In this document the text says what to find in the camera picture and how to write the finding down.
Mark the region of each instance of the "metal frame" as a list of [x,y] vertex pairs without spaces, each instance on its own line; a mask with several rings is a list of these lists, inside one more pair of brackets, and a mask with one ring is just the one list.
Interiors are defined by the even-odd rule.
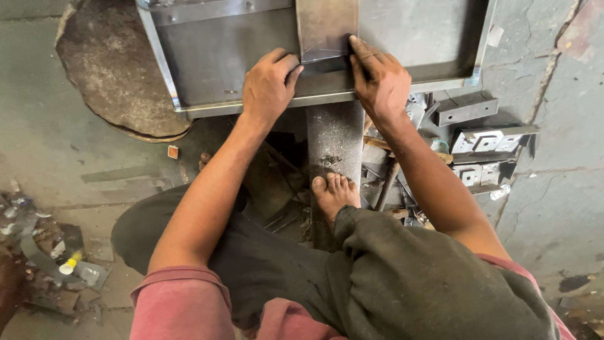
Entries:
[[[174,108],[177,113],[186,113],[189,119],[201,118],[201,117],[211,117],[211,116],[221,116],[226,114],[238,114],[243,111],[243,105],[241,100],[233,100],[228,102],[221,103],[212,103],[207,105],[198,105],[198,106],[189,106],[183,108],[181,106],[178,93],[176,91],[176,86],[174,80],[172,78],[172,74],[170,71],[170,67],[167,63],[167,59],[164,54],[164,50],[161,45],[161,41],[159,40],[159,36],[156,30],[156,25],[170,25],[177,24],[182,22],[187,22],[193,20],[193,15],[195,13],[202,13],[203,6],[218,6],[218,5],[226,5],[230,2],[242,2],[246,4],[245,7],[233,7],[231,8],[231,12],[224,10],[221,14],[205,14],[202,18],[218,18],[220,16],[225,15],[236,15],[236,14],[244,14],[244,13],[252,13],[254,11],[262,11],[268,9],[275,8],[287,8],[290,6],[289,4],[293,3],[293,0],[279,0],[278,7],[267,8],[266,6],[261,5],[252,5],[249,6],[249,3],[266,3],[265,0],[221,0],[221,1],[208,1],[200,4],[179,4],[173,5],[175,7],[175,11],[180,13],[179,16],[163,16],[160,14],[153,14],[153,6],[158,6],[162,8],[166,8],[168,4],[154,4],[150,5],[148,0],[137,0],[137,7],[141,19],[143,21],[143,25],[145,31],[147,32],[147,36],[149,37],[149,42],[151,44],[151,48],[153,49],[153,53],[158,61],[159,69],[164,78],[166,87],[168,88],[168,92],[172,97],[172,101],[174,103]],[[474,70],[472,76],[470,77],[456,77],[452,79],[439,79],[439,80],[430,80],[424,82],[414,82],[411,84],[411,92],[412,93],[422,93],[422,92],[433,92],[439,90],[448,90],[451,88],[460,88],[460,87],[470,87],[475,86],[480,81],[480,72],[481,66],[483,64],[484,54],[486,51],[486,40],[489,35],[490,26],[493,20],[493,16],[495,14],[495,5],[496,0],[489,0],[485,18],[484,25],[481,31],[480,43],[478,45],[477,56],[474,62]],[[353,88],[348,90],[341,91],[333,91],[333,92],[321,92],[321,93],[313,93],[313,94],[304,94],[300,96],[296,96],[292,99],[288,107],[299,107],[299,106],[309,106],[309,105],[320,105],[325,103],[337,103],[337,102],[346,102],[349,100],[355,100],[356,95]]]

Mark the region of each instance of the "concrete floor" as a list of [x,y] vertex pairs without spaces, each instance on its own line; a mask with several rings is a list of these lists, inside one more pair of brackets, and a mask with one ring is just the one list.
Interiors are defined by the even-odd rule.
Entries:
[[[604,152],[596,136],[604,126],[599,114],[604,52],[586,65],[553,54],[574,4],[498,1],[494,23],[505,32],[499,47],[487,49],[481,84],[440,95],[485,91],[500,98],[500,114],[490,123],[513,117],[541,128],[537,158],[523,155],[512,193],[499,201],[487,195],[478,201],[506,249],[534,274],[549,301],[596,291],[591,298],[601,304]],[[179,164],[166,157],[166,144],[139,142],[113,130],[83,104],[54,52],[61,1],[0,0],[0,8],[0,189],[8,189],[15,178],[57,220],[81,226],[85,239],[108,237],[132,202],[193,178],[195,157],[219,146],[196,137],[225,137],[209,131],[185,137],[180,143],[191,147]],[[596,46],[604,45],[603,25],[600,21],[592,37]],[[196,129],[204,131],[204,121]],[[101,178],[100,172],[109,177]],[[128,178],[140,185],[128,186]],[[103,327],[89,316],[73,326],[21,311],[0,339],[127,339],[132,320],[127,294],[141,276],[117,256],[107,265],[113,271],[102,296]],[[560,293],[559,283],[574,275],[596,279]]]

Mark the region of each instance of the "metal tray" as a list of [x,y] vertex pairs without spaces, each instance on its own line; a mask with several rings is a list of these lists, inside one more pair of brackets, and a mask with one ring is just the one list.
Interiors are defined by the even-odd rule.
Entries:
[[[474,86],[496,0],[360,0],[359,35],[392,53],[414,93]],[[137,0],[176,112],[242,112],[245,73],[283,47],[300,55],[294,0]],[[290,107],[355,99],[347,57],[306,65]]]

